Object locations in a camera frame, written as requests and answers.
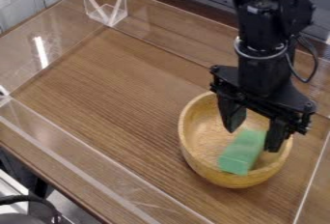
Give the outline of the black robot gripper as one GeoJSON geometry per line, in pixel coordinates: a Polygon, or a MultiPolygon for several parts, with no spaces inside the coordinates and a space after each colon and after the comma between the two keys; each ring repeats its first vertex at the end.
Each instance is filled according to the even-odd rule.
{"type": "Polygon", "coordinates": [[[210,91],[218,97],[224,127],[236,132],[252,110],[270,120],[265,150],[277,153],[284,141],[296,132],[306,134],[316,112],[316,103],[297,89],[292,77],[304,83],[294,69],[296,53],[249,58],[238,56],[238,66],[214,65],[210,68],[210,91]]]}

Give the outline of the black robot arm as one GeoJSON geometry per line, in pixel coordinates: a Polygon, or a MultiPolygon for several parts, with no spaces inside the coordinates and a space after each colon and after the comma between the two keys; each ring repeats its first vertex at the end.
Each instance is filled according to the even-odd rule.
{"type": "Polygon", "coordinates": [[[302,36],[312,25],[312,0],[233,0],[238,15],[234,50],[238,64],[210,68],[210,91],[218,97],[224,127],[234,132],[254,111],[270,119],[265,150],[280,151],[294,133],[305,134],[316,103],[296,88],[292,80],[308,83],[294,68],[296,49],[315,50],[302,36]]]}

